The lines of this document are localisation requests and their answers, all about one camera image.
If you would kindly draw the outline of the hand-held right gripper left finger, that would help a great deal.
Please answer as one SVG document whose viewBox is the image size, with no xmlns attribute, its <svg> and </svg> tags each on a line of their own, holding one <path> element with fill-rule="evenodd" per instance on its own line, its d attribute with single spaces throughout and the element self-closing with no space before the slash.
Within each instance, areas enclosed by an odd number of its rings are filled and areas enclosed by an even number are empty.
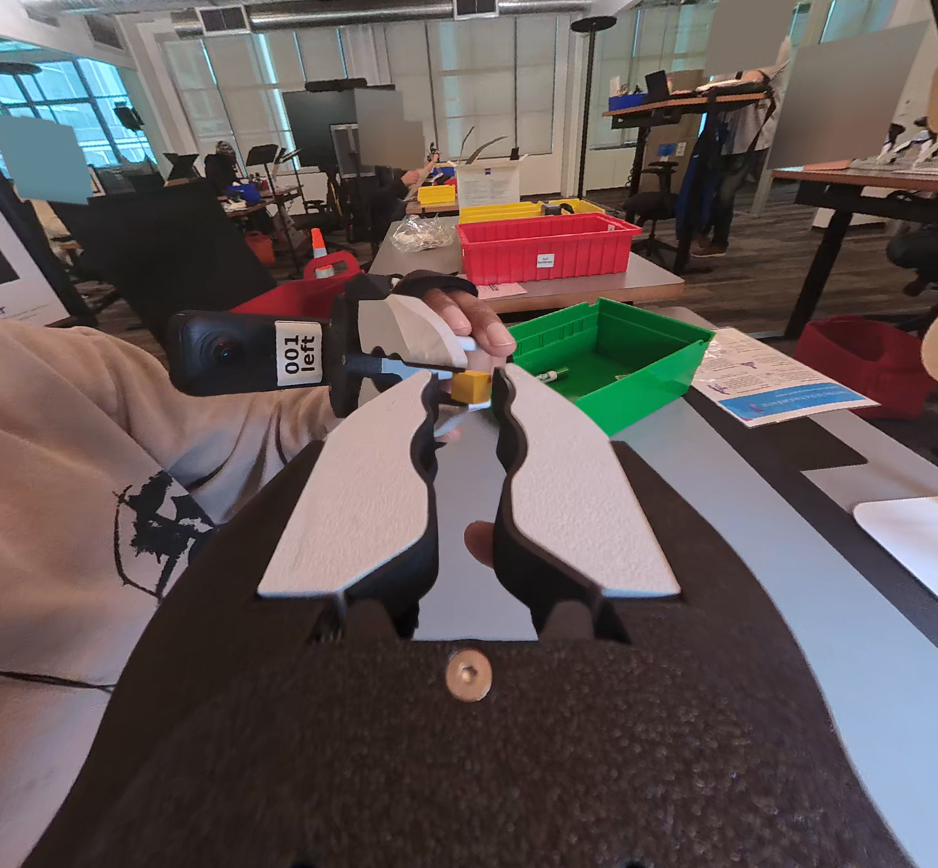
<svg viewBox="0 0 938 868">
<path fill-rule="evenodd" d="M 420 456 L 434 451 L 437 378 L 419 370 L 360 406 L 329 435 L 258 585 L 266 599 L 368 598 L 362 586 L 403 569 L 435 536 Z"/>
</svg>

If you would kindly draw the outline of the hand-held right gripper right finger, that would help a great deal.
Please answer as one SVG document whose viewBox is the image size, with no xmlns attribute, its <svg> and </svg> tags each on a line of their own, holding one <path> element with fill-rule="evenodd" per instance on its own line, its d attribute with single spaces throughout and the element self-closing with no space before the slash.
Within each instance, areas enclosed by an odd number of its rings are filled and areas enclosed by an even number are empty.
<svg viewBox="0 0 938 868">
<path fill-rule="evenodd" d="M 493 563 L 516 598 L 671 598 L 681 589 L 613 444 L 517 364 L 495 371 L 505 480 Z"/>
</svg>

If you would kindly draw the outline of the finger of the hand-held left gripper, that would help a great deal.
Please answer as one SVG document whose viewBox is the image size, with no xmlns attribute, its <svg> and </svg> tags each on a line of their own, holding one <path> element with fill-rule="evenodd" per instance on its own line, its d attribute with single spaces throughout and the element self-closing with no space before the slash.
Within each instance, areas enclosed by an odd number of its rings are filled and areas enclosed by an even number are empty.
<svg viewBox="0 0 938 868">
<path fill-rule="evenodd" d="M 455 335 L 421 299 L 389 295 L 358 302 L 361 352 L 379 364 L 380 375 L 407 379 L 429 370 L 442 380 L 467 368 L 477 349 L 471 337 Z"/>
<path fill-rule="evenodd" d="M 465 421 L 471 419 L 476 413 L 489 410 L 490 406 L 490 401 L 472 405 L 441 403 L 433 426 L 433 440 L 435 442 L 456 441 L 461 436 Z"/>
</svg>

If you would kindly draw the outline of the green plastic bin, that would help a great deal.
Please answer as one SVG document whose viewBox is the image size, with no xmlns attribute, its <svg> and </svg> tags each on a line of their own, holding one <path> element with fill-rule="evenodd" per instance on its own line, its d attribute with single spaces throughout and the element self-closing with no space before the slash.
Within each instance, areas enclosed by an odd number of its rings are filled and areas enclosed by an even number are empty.
<svg viewBox="0 0 938 868">
<path fill-rule="evenodd" d="M 607 436 L 683 397 L 715 333 L 609 299 L 514 325 L 513 361 Z"/>
</svg>

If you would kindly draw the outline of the person's left forearm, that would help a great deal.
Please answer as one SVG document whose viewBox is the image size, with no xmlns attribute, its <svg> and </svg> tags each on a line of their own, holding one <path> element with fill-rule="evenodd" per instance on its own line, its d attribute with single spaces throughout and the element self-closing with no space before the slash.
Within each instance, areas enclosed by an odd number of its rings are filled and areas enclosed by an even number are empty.
<svg viewBox="0 0 938 868">
<path fill-rule="evenodd" d="M 155 357 L 87 327 L 6 320 L 1 347 L 2 431 L 97 464 L 138 448 L 216 523 L 339 424 L 325 387 L 191 397 Z"/>
</svg>

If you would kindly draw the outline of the person's left hand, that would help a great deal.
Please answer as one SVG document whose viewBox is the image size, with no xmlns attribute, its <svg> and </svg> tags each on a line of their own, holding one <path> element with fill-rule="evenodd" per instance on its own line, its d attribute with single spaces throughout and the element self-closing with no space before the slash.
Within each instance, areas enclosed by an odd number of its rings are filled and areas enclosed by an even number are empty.
<svg viewBox="0 0 938 868">
<path fill-rule="evenodd" d="M 513 354 L 516 341 L 490 307 L 475 295 L 461 290 L 433 288 L 423 301 L 438 314 L 458 337 L 470 337 L 476 350 L 468 351 L 467 369 L 490 374 Z"/>
</svg>

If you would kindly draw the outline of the red plastic bin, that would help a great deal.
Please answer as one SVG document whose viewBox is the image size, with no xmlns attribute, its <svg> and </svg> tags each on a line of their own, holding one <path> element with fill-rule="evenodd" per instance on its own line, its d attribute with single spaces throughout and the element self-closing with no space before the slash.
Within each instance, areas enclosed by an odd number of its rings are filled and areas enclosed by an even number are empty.
<svg viewBox="0 0 938 868">
<path fill-rule="evenodd" d="M 295 280 L 273 288 L 229 309 L 234 313 L 277 318 L 321 318 L 330 316 L 334 300 L 360 271 L 330 278 Z"/>
</svg>

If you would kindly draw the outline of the clear plastic bag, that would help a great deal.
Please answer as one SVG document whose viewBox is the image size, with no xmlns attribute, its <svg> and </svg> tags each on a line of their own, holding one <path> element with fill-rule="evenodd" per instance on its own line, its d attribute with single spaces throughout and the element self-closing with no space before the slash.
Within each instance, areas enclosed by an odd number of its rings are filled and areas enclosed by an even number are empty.
<svg viewBox="0 0 938 868">
<path fill-rule="evenodd" d="M 408 215 L 391 229 L 389 240 L 403 253 L 418 253 L 456 245 L 458 223 L 452 217 Z"/>
</svg>

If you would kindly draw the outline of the red plastic container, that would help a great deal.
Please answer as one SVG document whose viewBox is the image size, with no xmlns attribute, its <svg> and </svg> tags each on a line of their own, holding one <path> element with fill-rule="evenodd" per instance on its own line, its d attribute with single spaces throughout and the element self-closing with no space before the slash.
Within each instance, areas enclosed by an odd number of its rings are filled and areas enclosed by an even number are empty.
<svg viewBox="0 0 938 868">
<path fill-rule="evenodd" d="M 356 257 L 346 251 L 321 254 L 307 263 L 303 270 L 304 281 L 338 281 L 360 274 L 361 267 Z"/>
</svg>

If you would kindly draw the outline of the large red bin white label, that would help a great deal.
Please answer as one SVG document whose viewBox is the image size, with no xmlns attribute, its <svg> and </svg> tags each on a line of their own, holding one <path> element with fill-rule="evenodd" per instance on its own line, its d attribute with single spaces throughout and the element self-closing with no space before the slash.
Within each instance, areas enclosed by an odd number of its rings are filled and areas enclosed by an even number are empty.
<svg viewBox="0 0 938 868">
<path fill-rule="evenodd" d="M 627 270 L 640 228 L 604 214 L 460 223 L 463 273 L 476 286 L 547 281 Z"/>
</svg>

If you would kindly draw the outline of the black board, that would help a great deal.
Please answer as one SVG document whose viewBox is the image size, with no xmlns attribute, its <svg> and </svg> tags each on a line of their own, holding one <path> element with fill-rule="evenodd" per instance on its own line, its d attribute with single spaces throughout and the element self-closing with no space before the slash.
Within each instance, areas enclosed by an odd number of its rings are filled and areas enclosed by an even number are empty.
<svg viewBox="0 0 938 868">
<path fill-rule="evenodd" d="M 204 180 L 51 207 L 160 346 L 175 314 L 232 310 L 277 285 Z"/>
</svg>

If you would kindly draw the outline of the long yellow bin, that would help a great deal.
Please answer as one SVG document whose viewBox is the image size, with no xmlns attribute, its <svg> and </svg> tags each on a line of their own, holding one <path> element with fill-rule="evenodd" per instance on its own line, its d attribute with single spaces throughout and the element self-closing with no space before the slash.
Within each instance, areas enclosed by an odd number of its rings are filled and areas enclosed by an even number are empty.
<svg viewBox="0 0 938 868">
<path fill-rule="evenodd" d="M 599 205 L 580 198 L 557 198 L 548 201 L 522 201 L 511 204 L 466 207 L 461 210 L 459 223 L 474 225 L 488 222 L 563 216 L 573 214 L 606 213 Z"/>
</svg>

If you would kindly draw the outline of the printed leaflet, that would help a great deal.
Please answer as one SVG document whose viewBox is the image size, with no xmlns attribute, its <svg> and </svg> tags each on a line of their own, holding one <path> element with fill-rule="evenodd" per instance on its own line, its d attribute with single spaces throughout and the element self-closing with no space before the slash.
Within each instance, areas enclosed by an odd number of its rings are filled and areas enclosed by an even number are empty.
<svg viewBox="0 0 938 868">
<path fill-rule="evenodd" d="M 715 331 L 692 387 L 745 427 L 878 403 L 733 328 Z"/>
</svg>

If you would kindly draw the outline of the framed marker poster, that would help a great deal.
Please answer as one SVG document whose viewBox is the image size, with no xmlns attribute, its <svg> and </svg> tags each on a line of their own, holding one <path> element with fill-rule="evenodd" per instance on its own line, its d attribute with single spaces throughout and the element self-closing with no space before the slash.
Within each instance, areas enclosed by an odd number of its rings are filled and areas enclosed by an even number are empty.
<svg viewBox="0 0 938 868">
<path fill-rule="evenodd" d="M 1 320 L 48 326 L 70 312 L 5 216 L 1 217 Z"/>
</svg>

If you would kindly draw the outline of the black office chair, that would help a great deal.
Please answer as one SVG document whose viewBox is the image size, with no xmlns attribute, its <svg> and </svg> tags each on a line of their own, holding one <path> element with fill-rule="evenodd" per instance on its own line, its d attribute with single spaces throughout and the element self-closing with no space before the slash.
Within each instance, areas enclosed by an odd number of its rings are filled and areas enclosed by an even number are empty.
<svg viewBox="0 0 938 868">
<path fill-rule="evenodd" d="M 656 235 L 658 223 L 675 219 L 677 195 L 672 189 L 674 171 L 678 163 L 672 161 L 650 162 L 639 175 L 650 175 L 657 179 L 658 189 L 632 194 L 624 203 L 626 221 L 643 228 L 649 222 L 651 228 L 646 237 L 632 241 L 631 252 L 665 267 L 665 254 L 676 254 L 677 248 L 659 239 Z"/>
</svg>

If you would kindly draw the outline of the red storage basket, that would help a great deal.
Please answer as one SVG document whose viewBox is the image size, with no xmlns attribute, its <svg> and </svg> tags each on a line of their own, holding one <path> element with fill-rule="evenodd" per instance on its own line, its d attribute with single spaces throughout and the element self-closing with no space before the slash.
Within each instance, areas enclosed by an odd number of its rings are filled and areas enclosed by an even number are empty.
<svg viewBox="0 0 938 868">
<path fill-rule="evenodd" d="M 856 411 L 866 419 L 914 420 L 936 390 L 920 340 L 877 320 L 837 316 L 808 323 L 792 356 L 875 401 Z"/>
</svg>

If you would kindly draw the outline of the white panel stand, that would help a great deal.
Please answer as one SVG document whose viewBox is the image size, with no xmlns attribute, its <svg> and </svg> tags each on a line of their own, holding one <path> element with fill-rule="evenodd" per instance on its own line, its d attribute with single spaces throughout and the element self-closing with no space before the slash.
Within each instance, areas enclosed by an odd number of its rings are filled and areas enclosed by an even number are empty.
<svg viewBox="0 0 938 868">
<path fill-rule="evenodd" d="M 937 497 L 858 503 L 858 525 L 898 563 L 937 594 Z"/>
</svg>

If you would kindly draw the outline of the wooden standing desk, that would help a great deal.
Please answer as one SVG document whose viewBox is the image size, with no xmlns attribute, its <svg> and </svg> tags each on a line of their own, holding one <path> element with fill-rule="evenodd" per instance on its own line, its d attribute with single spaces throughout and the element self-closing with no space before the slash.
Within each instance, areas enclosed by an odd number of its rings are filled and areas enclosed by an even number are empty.
<svg viewBox="0 0 938 868">
<path fill-rule="evenodd" d="M 766 94 L 760 91 L 701 94 L 697 88 L 681 90 L 672 95 L 667 87 L 653 88 L 651 80 L 652 77 L 646 78 L 646 93 L 649 98 L 646 105 L 621 115 L 610 115 L 607 111 L 604 117 L 612 120 L 612 127 L 616 130 L 638 128 L 634 160 L 627 182 L 627 195 L 621 208 L 626 215 L 624 203 L 628 197 L 638 192 L 658 189 L 656 178 L 639 175 L 639 171 L 648 166 L 645 163 L 645 155 L 652 130 L 665 125 L 680 124 L 687 116 L 702 116 L 703 131 L 691 149 L 681 188 L 675 191 L 672 182 L 672 189 L 677 195 L 675 219 L 658 223 L 656 233 L 659 239 L 677 248 L 677 253 L 672 254 L 674 264 L 671 271 L 675 275 L 683 275 L 692 256 L 690 250 L 695 237 L 696 218 L 704 214 L 704 206 L 710 202 L 710 193 L 704 187 L 705 169 L 711 159 L 720 154 L 716 138 L 720 113 L 756 103 Z"/>
</svg>

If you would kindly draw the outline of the tall black floor lamp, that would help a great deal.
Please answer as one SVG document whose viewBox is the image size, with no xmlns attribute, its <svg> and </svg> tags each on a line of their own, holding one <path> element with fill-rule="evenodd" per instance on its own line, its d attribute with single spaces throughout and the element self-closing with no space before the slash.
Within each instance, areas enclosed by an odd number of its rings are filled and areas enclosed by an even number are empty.
<svg viewBox="0 0 938 868">
<path fill-rule="evenodd" d="M 591 97 L 593 85 L 593 70 L 595 64 L 595 51 L 597 35 L 604 30 L 614 28 L 616 18 L 611 16 L 589 16 L 577 19 L 570 25 L 574 33 L 586 37 L 587 49 L 584 65 L 584 88 L 582 95 L 582 109 L 580 122 L 580 145 L 577 158 L 577 187 L 576 197 L 582 198 L 584 193 L 585 165 L 589 142 L 589 121 L 591 110 Z"/>
</svg>

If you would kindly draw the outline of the wooden office desk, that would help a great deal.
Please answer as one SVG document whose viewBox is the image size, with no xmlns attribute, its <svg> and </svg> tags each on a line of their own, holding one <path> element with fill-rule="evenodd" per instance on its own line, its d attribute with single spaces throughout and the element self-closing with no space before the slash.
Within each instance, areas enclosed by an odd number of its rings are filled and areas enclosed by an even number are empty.
<svg viewBox="0 0 938 868">
<path fill-rule="evenodd" d="M 812 320 L 854 215 L 936 223 L 937 179 L 933 175 L 809 166 L 773 169 L 772 176 L 798 183 L 798 205 L 832 212 L 784 332 L 768 335 L 772 341 L 796 341 Z"/>
</svg>

